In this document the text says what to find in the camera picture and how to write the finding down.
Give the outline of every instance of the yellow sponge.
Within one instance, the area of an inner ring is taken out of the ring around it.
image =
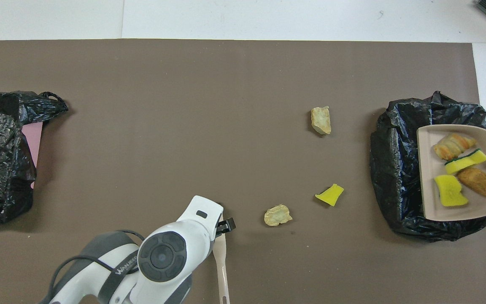
[[[457,173],[464,168],[482,163],[484,161],[486,161],[486,155],[480,149],[477,149],[467,156],[454,158],[445,163],[445,171],[447,174]]]
[[[343,193],[344,188],[337,185],[333,184],[329,189],[326,191],[322,192],[321,194],[315,194],[316,198],[318,198],[321,201],[324,201],[331,206],[335,206],[337,200],[339,199],[339,196]]]
[[[461,183],[453,175],[438,175],[434,177],[440,191],[440,202],[444,206],[462,206],[468,204],[468,199],[461,194]]]

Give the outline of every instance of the black plastic bag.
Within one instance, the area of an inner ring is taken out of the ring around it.
[[[67,110],[50,92],[0,93],[0,224],[27,212],[33,201],[31,183],[37,172],[23,125],[48,121]]]
[[[486,227],[486,217],[449,222],[424,217],[417,129],[440,124],[486,129],[486,111],[437,91],[425,100],[390,102],[370,135],[370,175],[383,217],[393,231],[429,242],[456,241]]]

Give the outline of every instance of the black cable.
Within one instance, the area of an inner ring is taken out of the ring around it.
[[[51,300],[54,297],[54,289],[56,288],[55,285],[56,285],[57,275],[59,275],[59,272],[61,271],[61,269],[63,267],[65,267],[66,264],[68,264],[68,263],[70,263],[74,260],[89,260],[89,261],[92,261],[92,262],[96,262],[97,264],[101,265],[102,267],[108,269],[110,272],[113,271],[112,267],[108,266],[108,264],[106,264],[105,262],[102,262],[101,260],[99,260],[98,258],[95,258],[94,256],[76,255],[76,256],[73,256],[72,258],[68,258],[57,267],[56,271],[54,272],[54,275],[52,276],[52,279],[50,280],[50,288],[48,289],[48,296],[47,296],[48,299]]]
[[[136,231],[127,230],[127,229],[118,230],[118,231],[123,232],[123,233],[132,234],[142,241],[145,240],[145,238],[140,233],[137,233]],[[63,267],[65,267],[66,264],[68,264],[68,263],[70,263],[74,260],[89,260],[89,261],[92,261],[92,262],[96,262],[97,264],[101,265],[102,267],[108,269],[110,272],[113,271],[112,267],[110,267],[108,264],[102,262],[98,258],[95,258],[94,256],[76,255],[76,256],[73,256],[71,258],[68,258],[57,267],[56,271],[54,272],[54,275],[52,276],[52,279],[50,280],[50,288],[48,289],[48,294],[46,296],[46,299],[49,299],[49,301],[54,297],[54,289],[56,288],[55,285],[56,285],[57,275],[59,275],[59,272],[61,271],[61,269]],[[127,274],[135,273],[138,270],[139,270],[138,267],[136,267],[133,270],[129,271],[129,273],[127,273]]]
[[[132,235],[135,235],[137,236],[137,238],[141,239],[142,241],[145,240],[145,238],[140,234],[140,233],[137,233],[136,231],[132,231],[132,230],[127,230],[127,229],[124,229],[124,230],[118,230],[120,232],[124,232],[124,233],[130,233]]]

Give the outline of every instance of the broken yellow fragment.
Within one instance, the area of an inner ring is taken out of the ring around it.
[[[329,189],[326,191],[322,192],[321,194],[315,194],[316,198],[318,198],[321,201],[324,201],[331,206],[335,206],[337,200],[339,199],[339,196],[343,193],[344,188],[337,185],[333,184]]]

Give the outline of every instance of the food scrap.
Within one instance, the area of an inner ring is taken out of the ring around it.
[[[461,183],[453,175],[438,175],[434,181],[438,185],[442,205],[462,206],[468,203],[468,199],[461,194]]]
[[[331,121],[329,117],[329,106],[319,106],[310,111],[310,121],[316,132],[326,135],[331,133]]]
[[[473,191],[486,196],[486,173],[478,168],[466,168],[457,174],[459,181]]]
[[[290,210],[283,204],[268,209],[264,215],[264,222],[270,226],[278,226],[278,224],[284,224],[291,220]]]
[[[480,149],[477,149],[467,156],[454,158],[445,163],[445,171],[447,174],[454,174],[464,168],[471,167],[484,161],[486,161],[486,155]]]
[[[457,133],[451,133],[442,138],[438,144],[432,146],[434,152],[442,160],[450,161],[461,155],[465,150],[476,144],[476,140],[461,136]]]
[[[339,199],[339,196],[343,193],[344,188],[337,185],[333,184],[329,189],[326,191],[322,192],[321,194],[315,194],[316,198],[318,198],[321,201],[324,201],[331,206],[335,206],[337,200]]]

